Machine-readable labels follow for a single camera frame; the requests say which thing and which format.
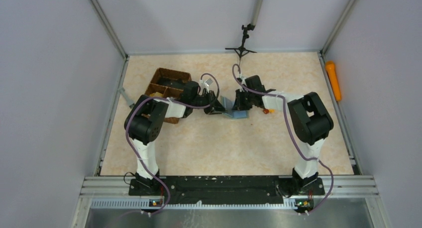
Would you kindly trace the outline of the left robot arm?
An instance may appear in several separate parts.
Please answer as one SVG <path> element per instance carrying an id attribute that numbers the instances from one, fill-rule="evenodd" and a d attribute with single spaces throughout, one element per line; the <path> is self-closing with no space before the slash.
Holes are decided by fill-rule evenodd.
<path id="1" fill-rule="evenodd" d="M 213 79 L 188 81 L 179 97 L 142 95 L 124 122 L 126 139 L 137 157 L 134 181 L 148 188 L 158 185 L 159 168 L 155 140 L 167 118 L 187 118 L 194 110 L 214 115 L 226 112 L 218 101 L 219 91 L 210 85 Z"/>

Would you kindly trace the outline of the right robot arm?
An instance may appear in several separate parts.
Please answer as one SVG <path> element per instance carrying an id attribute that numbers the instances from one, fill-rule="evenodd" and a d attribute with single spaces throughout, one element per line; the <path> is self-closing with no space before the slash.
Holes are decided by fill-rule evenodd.
<path id="1" fill-rule="evenodd" d="M 267 90 L 257 75 L 248 78 L 241 75 L 235 80 L 241 87 L 236 91 L 236 99 L 243 103 L 243 110 L 256 106 L 283 113 L 288 135 L 299 154 L 292 177 L 280 183 L 279 193 L 289 197 L 321 188 L 319 166 L 333 176 L 332 170 L 319 157 L 334 123 L 319 95 L 310 92 L 304 96 L 293 96 L 274 89 Z"/>

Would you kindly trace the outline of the green leather card holder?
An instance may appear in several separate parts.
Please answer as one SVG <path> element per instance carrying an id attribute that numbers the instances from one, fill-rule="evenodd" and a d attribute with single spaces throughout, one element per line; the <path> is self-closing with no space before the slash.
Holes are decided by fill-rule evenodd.
<path id="1" fill-rule="evenodd" d="M 225 108 L 225 112 L 222 113 L 223 115 L 227 116 L 230 119 L 246 119 L 249 117 L 248 111 L 234 110 L 234 103 L 229 98 L 220 96 L 220 99 L 221 104 Z"/>

